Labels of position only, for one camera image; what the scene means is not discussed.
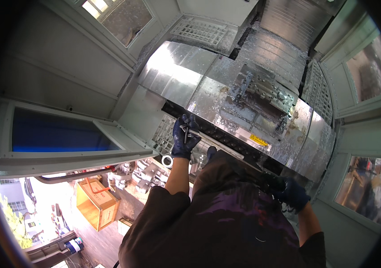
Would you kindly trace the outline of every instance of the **red pipe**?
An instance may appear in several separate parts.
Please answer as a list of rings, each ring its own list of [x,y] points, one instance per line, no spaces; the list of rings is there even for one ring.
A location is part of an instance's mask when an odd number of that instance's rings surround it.
[[[113,166],[109,166],[108,168],[111,169],[111,170],[114,170],[114,167],[113,167]],[[101,190],[99,190],[99,191],[94,192],[94,191],[92,190],[92,186],[91,186],[91,184],[90,184],[90,182],[89,182],[89,178],[85,178],[85,180],[86,180],[87,185],[89,185],[89,189],[91,190],[91,193],[93,193],[93,194],[102,193],[102,192],[105,192],[105,191],[107,191],[107,190],[110,189],[109,187],[107,187],[107,188],[104,188],[104,189],[101,189]]]

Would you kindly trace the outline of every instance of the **glass window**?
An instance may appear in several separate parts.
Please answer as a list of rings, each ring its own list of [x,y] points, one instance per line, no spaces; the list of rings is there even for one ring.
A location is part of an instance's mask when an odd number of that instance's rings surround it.
[[[13,152],[120,150],[91,121],[15,109]]]
[[[381,158],[352,157],[335,202],[381,224]]]
[[[152,19],[143,0],[88,0],[82,7],[126,47]]]
[[[358,102],[381,95],[381,35],[347,62]]]
[[[19,183],[19,179],[0,179],[0,184],[16,184]]]
[[[8,204],[13,211],[20,211],[27,209],[27,206],[25,205],[25,201],[17,201],[17,202],[10,202]]]

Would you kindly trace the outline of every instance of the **black glove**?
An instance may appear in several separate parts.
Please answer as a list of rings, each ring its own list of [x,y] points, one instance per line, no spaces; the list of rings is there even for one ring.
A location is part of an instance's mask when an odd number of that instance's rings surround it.
[[[185,132],[180,126],[184,126],[189,130],[198,132],[198,124],[195,122],[195,116],[191,115],[188,119],[186,115],[182,115],[182,118],[176,120],[176,123],[172,129],[172,136],[174,138],[174,147],[171,151],[172,158],[180,157],[190,160],[191,151],[201,140],[201,137],[189,133],[187,141],[184,143]]]
[[[284,180],[286,182],[286,188],[283,192],[271,192],[279,201],[295,208],[296,212],[300,212],[311,198],[310,196],[307,196],[305,189],[302,188],[301,185],[299,185],[293,178],[284,178]]]

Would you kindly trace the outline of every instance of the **white plastic grating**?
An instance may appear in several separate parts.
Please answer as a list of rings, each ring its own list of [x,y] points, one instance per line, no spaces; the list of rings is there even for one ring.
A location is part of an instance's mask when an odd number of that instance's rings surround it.
[[[161,123],[153,135],[152,147],[162,155],[170,153],[174,145],[174,138],[172,137],[172,128],[176,119],[168,115],[162,117]]]
[[[220,26],[191,18],[182,19],[177,26],[172,29],[171,34],[184,36],[217,46],[220,40],[225,36],[226,32],[228,32],[226,25]]]
[[[309,63],[301,99],[310,105],[328,125],[332,123],[332,99],[327,81],[318,62]]]

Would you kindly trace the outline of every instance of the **yellow warning label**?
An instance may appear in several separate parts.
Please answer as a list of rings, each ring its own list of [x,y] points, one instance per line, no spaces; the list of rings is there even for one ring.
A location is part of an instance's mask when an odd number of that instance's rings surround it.
[[[268,146],[268,143],[265,142],[263,139],[259,138],[259,137],[256,137],[255,135],[251,135],[250,136],[250,139],[262,146]]]

